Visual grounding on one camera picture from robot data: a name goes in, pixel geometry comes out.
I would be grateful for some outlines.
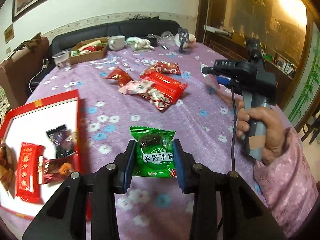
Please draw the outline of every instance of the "finger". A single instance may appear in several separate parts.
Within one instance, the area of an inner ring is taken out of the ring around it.
[[[247,111],[244,108],[241,108],[238,112],[238,120],[242,120],[242,121],[246,121],[248,122],[250,119],[249,114],[247,113]]]
[[[241,108],[244,108],[244,101],[243,100],[238,101],[237,109],[241,109]]]
[[[250,126],[247,122],[245,121],[239,121],[238,125],[237,125],[238,130],[242,131],[242,132],[247,132],[250,129]]]
[[[248,111],[250,117],[263,121],[268,128],[274,128],[282,124],[277,114],[270,108],[259,106],[250,108]]]
[[[244,132],[242,132],[240,130],[237,130],[236,135],[237,135],[238,138],[241,138],[244,135]]]

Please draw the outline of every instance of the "pink sleeve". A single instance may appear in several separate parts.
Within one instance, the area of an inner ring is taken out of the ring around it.
[[[273,217],[286,237],[304,222],[317,197],[316,182],[293,128],[286,130],[285,153],[269,166],[256,161],[254,178],[259,183]]]

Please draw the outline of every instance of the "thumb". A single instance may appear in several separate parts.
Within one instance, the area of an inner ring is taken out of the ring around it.
[[[263,121],[268,128],[273,128],[278,125],[279,120],[275,118],[275,113],[270,108],[259,106],[250,108],[247,112],[251,118]]]

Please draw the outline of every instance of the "black sofa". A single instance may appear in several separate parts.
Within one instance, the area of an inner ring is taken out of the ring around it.
[[[55,67],[52,55],[63,50],[70,50],[81,41],[116,35],[123,35],[128,38],[132,36],[144,37],[151,33],[160,36],[165,31],[170,31],[175,35],[178,33],[179,27],[180,25],[175,21],[160,20],[158,17],[155,17],[150,19],[106,23],[58,35],[53,39],[52,44],[48,49],[48,67],[32,79],[30,87],[32,91],[34,91],[40,81]],[[29,88],[26,89],[30,95],[31,91]]]

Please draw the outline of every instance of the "hand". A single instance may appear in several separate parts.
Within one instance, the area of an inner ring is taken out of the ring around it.
[[[251,118],[265,123],[266,142],[262,150],[262,161],[265,165],[269,165],[278,156],[283,153],[283,145],[285,141],[284,127],[278,114],[269,108],[259,106],[257,108],[250,108],[248,111],[244,109],[244,102],[238,103],[238,124],[236,135],[241,138],[244,133],[249,131],[249,124],[247,123]]]

